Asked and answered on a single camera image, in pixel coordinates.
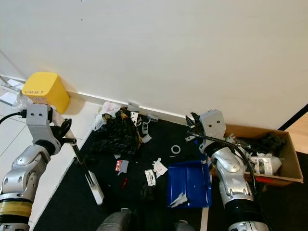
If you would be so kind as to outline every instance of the cardboard box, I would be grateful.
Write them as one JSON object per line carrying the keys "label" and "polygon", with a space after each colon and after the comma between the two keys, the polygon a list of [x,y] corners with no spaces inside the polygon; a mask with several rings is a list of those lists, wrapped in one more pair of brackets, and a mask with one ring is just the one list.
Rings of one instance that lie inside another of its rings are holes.
{"label": "cardboard box", "polygon": [[[303,174],[300,169],[296,151],[294,149],[290,134],[287,131],[271,130],[265,128],[255,128],[239,125],[227,125],[225,136],[233,133],[236,137],[262,138],[269,132],[275,132],[279,137],[286,140],[286,145],[279,153],[282,158],[282,166],[279,170],[279,176],[270,176],[255,173],[258,182],[264,182],[274,186],[285,186],[293,182],[304,183]],[[250,181],[250,173],[245,172],[245,178]]]}

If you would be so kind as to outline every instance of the crumpled paper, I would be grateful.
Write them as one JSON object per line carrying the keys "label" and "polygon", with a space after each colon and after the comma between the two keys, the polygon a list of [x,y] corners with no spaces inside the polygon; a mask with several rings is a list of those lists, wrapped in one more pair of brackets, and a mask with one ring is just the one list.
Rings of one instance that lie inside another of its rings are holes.
{"label": "crumpled paper", "polygon": [[116,113],[120,110],[120,108],[121,108],[120,105],[106,101],[103,104],[103,108],[100,110],[100,112],[95,117],[93,131],[97,131],[98,129],[101,128],[102,125],[106,124],[106,121],[103,119],[104,114],[109,114],[110,116],[115,118]]}

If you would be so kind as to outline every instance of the white tape roll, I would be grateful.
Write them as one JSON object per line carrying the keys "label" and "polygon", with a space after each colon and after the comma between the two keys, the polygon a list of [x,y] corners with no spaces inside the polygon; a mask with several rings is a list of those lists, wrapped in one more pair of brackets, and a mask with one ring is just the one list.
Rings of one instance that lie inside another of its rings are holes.
{"label": "white tape roll", "polygon": [[171,151],[172,151],[173,154],[179,154],[179,153],[181,152],[181,148],[180,148],[180,146],[178,146],[178,145],[173,145],[173,146],[171,147]]}

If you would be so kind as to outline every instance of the baseboard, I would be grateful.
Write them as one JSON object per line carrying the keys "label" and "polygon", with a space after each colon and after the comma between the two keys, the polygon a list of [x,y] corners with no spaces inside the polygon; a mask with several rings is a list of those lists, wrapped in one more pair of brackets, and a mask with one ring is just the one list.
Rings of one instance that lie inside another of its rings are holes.
{"label": "baseboard", "polygon": [[[117,101],[117,100],[104,98],[104,97],[100,97],[100,96],[96,96],[96,95],[91,95],[91,94],[87,94],[87,93],[83,93],[83,92],[67,91],[67,93],[69,94],[69,96],[71,98],[79,99],[79,100],[83,100],[83,101],[88,101],[88,102],[91,102],[91,103],[97,103],[97,104],[101,104],[101,105],[103,105],[104,102],[106,102],[106,101],[110,101],[110,102],[113,102],[113,103],[120,104],[123,107],[127,106],[127,104],[128,104],[127,102]],[[139,113],[141,115],[147,115],[147,114],[151,113],[154,116],[158,116],[159,119],[170,121],[170,122],[177,123],[177,124],[187,125],[184,115],[179,115],[179,114],[172,113],[172,112],[166,112],[166,111],[162,111],[162,110],[158,110],[158,109],[153,109],[153,108],[142,106],[142,105],[140,105]]]}

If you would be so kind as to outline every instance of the yellow ring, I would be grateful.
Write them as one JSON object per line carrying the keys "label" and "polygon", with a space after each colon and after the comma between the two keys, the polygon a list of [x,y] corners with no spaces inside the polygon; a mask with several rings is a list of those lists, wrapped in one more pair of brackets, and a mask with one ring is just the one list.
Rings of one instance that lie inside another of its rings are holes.
{"label": "yellow ring", "polygon": [[0,215],[18,215],[30,217],[32,203],[23,201],[8,201],[0,203]]}

